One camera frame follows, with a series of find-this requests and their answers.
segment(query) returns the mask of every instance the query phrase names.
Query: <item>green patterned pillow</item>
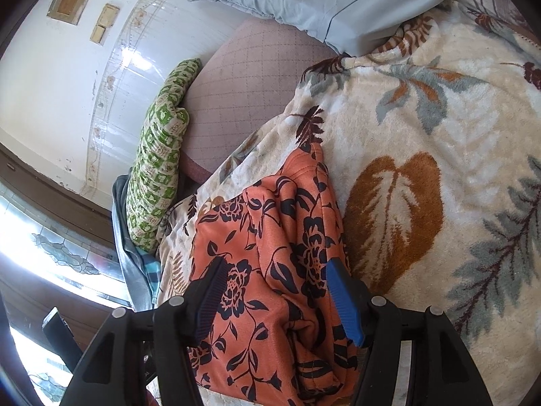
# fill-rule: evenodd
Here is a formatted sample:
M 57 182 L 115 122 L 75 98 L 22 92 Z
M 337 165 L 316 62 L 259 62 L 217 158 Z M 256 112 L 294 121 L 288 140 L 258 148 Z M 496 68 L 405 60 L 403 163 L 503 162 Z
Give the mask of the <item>green patterned pillow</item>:
M 156 231 L 177 194 L 182 136 L 189 116 L 178 108 L 201 69 L 200 59 L 181 62 L 171 72 L 147 111 L 126 196 L 128 230 L 133 243 L 156 251 Z

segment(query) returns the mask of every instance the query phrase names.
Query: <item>white wall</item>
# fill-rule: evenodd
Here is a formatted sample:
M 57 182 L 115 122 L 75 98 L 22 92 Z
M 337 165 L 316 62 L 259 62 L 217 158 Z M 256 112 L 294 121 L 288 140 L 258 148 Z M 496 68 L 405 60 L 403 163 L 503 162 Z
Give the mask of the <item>white wall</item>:
M 40 0 L 0 61 L 0 141 L 64 187 L 85 184 L 95 96 L 126 19 L 138 0 L 88 0 L 77 26 L 47 18 Z M 106 3 L 121 10 L 104 45 L 90 41 Z M 93 201 L 110 207 L 107 191 Z

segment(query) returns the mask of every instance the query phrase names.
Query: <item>black flower print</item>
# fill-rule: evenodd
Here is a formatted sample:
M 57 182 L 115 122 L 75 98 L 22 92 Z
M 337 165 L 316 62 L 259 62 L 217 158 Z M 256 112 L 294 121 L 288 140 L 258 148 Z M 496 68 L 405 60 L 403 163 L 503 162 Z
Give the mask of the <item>black flower print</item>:
M 227 288 L 218 307 L 223 320 L 229 319 L 232 314 L 239 317 L 244 313 L 244 292 L 250 281 L 251 272 L 252 267 L 247 259 L 236 265 L 229 264 Z
M 190 364 L 197 375 L 199 367 L 210 363 L 212 360 L 212 347 L 207 341 L 202 341 L 197 348 L 190 348 Z
M 302 294 L 312 298 L 325 296 L 327 252 L 323 218 L 304 218 L 302 244 L 295 246 L 293 256 L 291 260 L 297 269 L 297 274 L 305 280 L 301 288 Z
M 238 221 L 242 218 L 244 211 L 244 198 L 242 194 L 233 200 L 226 201 L 220 205 L 220 217 L 224 223 L 228 221 Z

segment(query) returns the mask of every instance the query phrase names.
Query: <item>orange floral garment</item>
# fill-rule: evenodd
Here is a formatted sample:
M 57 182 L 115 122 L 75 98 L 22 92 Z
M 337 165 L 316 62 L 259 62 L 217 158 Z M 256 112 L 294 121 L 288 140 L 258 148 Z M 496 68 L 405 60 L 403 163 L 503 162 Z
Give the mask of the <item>orange floral garment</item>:
M 190 280 L 229 264 L 212 330 L 190 350 L 199 384 L 263 405 L 331 405 L 352 394 L 356 347 L 327 289 L 325 264 L 347 265 L 342 218 L 318 143 L 276 175 L 199 218 Z

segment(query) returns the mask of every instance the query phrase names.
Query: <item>cream leaf-patterned blanket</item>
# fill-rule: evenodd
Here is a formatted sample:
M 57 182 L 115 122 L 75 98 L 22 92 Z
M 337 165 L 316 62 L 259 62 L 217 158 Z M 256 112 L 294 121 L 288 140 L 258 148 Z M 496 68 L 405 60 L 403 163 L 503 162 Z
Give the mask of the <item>cream leaf-patterned blanket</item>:
M 172 210 L 160 302 L 187 286 L 197 217 L 320 142 L 353 274 L 400 307 L 445 309 L 494 405 L 517 405 L 541 370 L 540 61 L 534 43 L 447 0 L 374 53 L 314 67 Z

